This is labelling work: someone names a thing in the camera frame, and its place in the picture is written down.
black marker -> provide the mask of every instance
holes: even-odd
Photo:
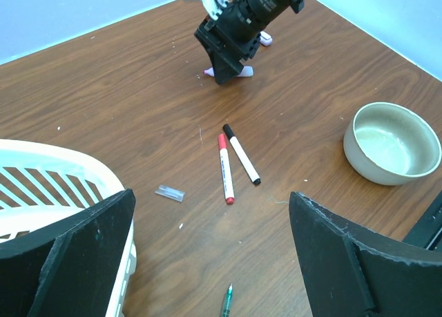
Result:
[[[253,184],[258,186],[261,183],[260,176],[256,172],[255,168],[253,167],[246,153],[244,152],[244,149],[242,149],[240,142],[236,138],[230,126],[228,124],[225,124],[222,127],[222,130],[226,133],[227,138],[229,139],[234,151],[236,152],[236,155],[240,159],[243,167],[245,168],[247,174],[249,175],[250,180],[253,182]]]

black marker cap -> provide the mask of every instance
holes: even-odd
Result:
[[[235,136],[235,134],[233,134],[232,128],[230,128],[229,124],[225,124],[222,127],[222,130],[224,131],[224,133],[226,133],[228,139],[231,139],[232,137]]]

pink object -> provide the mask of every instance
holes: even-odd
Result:
[[[215,76],[215,74],[213,73],[212,67],[210,67],[208,70],[203,70],[203,73],[205,75],[210,75],[211,77]],[[244,68],[242,69],[242,72],[237,77],[253,77],[253,67],[244,66]]]

marker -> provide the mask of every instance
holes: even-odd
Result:
[[[226,297],[224,298],[224,302],[222,304],[222,311],[220,317],[229,317],[230,315],[230,306],[232,305],[233,299],[233,285],[230,284],[229,289],[227,290]]]
[[[252,163],[250,162],[249,158],[247,157],[246,153],[244,152],[244,149],[241,147],[240,142],[236,138],[235,134],[231,130],[230,126],[228,124],[225,124],[222,127],[222,130],[226,133],[227,138],[229,139],[234,151],[236,152],[236,155],[238,155],[238,158],[240,159],[244,169],[246,170],[247,174],[250,177],[250,180],[258,186],[261,183],[260,176],[256,172],[255,168],[253,167]]]
[[[229,153],[227,152],[227,142],[224,134],[218,135],[218,145],[220,147],[222,182],[224,184],[224,196],[227,204],[235,202],[233,194],[232,174],[230,172]]]

ceramic bowl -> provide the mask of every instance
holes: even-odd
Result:
[[[441,143],[429,124],[397,104],[362,107],[344,136],[344,152],[353,168],[377,184],[396,186],[434,172]]]

